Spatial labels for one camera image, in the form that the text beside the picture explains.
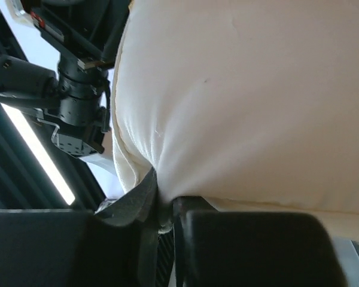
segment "fluorescent light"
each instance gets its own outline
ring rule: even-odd
[[[2,105],[2,107],[4,108],[16,129],[21,134],[28,147],[37,158],[42,168],[52,180],[54,186],[57,188],[62,198],[68,205],[71,205],[75,200],[73,192],[68,187],[68,184],[62,177],[57,167],[54,165],[52,159],[48,155],[45,148],[42,146],[31,126],[26,121],[24,115],[19,110],[10,106]]]

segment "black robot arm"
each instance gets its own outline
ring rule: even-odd
[[[58,80],[48,69],[0,57],[0,103],[56,126],[52,142],[74,157],[104,151],[110,121],[108,69],[114,66],[129,2],[49,0],[32,8],[35,27],[60,52]]]

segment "cream-colored cloth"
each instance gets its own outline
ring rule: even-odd
[[[125,192],[317,216],[359,240],[359,0],[135,0],[113,87]]]

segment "white pillow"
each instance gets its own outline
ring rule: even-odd
[[[136,0],[115,67],[125,192],[317,216],[359,240],[359,0]]]

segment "dark ceiling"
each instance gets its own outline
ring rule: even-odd
[[[0,14],[1,54],[26,60]],[[76,201],[70,207],[63,201],[0,105],[0,209],[97,209],[105,196],[87,165],[50,142],[52,127],[31,118],[28,121],[74,192]]]

